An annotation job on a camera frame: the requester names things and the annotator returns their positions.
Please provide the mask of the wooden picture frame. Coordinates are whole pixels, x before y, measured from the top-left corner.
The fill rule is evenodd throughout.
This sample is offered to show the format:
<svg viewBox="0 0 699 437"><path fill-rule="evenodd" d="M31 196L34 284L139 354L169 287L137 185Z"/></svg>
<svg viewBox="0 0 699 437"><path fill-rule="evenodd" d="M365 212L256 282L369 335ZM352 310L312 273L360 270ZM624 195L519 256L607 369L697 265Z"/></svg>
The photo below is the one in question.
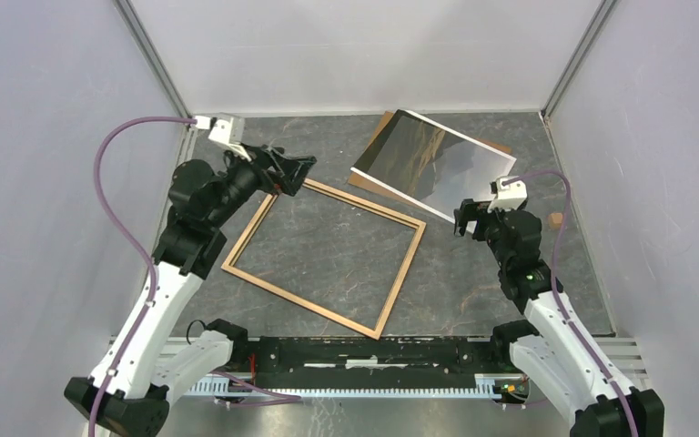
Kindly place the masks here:
<svg viewBox="0 0 699 437"><path fill-rule="evenodd" d="M226 259L223 261L221 268L223 271L232 276L242 279L249 284L255 285L275 296L301 307L302 309L318 314L326 320L335 322L344 328L353 330L373 340L379 340L392 313L393 306L399 297L400 290L404 280L407 277L417 249L420 246L420 242L425 233L426 222L310 178L305 180L303 187L319 193L322 196L333 198L353 207L364 209L377 216L391 220L413 230L412 241L406 251L405 256L403 257L395 280L390 288L389 295L385 299L384 305L382 306L380 315L377 318L374 327L367 327L347 317L341 316L334 311L328 310L314 302L299 297L290 291L284 290L281 287L271 284L237 267L237 261L247 248L249 242L255 236L255 233L258 231L258 228L274 206L276 200L279 198L277 195L269 194L264 198L264 200L262 200L253 218L244 228L237 242L230 250Z"/></svg>

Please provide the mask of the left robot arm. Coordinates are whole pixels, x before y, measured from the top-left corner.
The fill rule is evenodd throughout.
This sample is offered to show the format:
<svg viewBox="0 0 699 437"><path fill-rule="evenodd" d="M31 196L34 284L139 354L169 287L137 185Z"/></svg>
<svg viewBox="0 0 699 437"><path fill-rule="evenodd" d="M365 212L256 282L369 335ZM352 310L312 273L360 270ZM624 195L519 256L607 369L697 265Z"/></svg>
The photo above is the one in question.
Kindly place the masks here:
<svg viewBox="0 0 699 437"><path fill-rule="evenodd" d="M87 377L74 377L65 398L98 428L118 436L156 436L171 405L213 370L242 369L248 332L210 322L198 339L158 364L177 318L207 279L227 242L223 225L258 191L295 196L316 164L313 156L287 157L281 147L225 153L227 168L190 159L172 175L167 225L146 257L148 278L125 325Z"/></svg>

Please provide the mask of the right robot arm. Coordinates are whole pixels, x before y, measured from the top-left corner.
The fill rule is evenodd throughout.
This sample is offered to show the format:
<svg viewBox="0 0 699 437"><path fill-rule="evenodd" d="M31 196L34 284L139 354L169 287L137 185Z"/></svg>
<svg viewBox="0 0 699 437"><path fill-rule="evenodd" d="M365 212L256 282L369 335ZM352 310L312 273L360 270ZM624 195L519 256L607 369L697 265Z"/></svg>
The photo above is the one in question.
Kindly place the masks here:
<svg viewBox="0 0 699 437"><path fill-rule="evenodd" d="M661 436L665 408L652 389L626 377L584 328L540 252L542 222L523 209L502 211L465 199L454 231L484 242L497 261L503 294L522 320L493 329L491 364L528 376L567 421L571 436Z"/></svg>

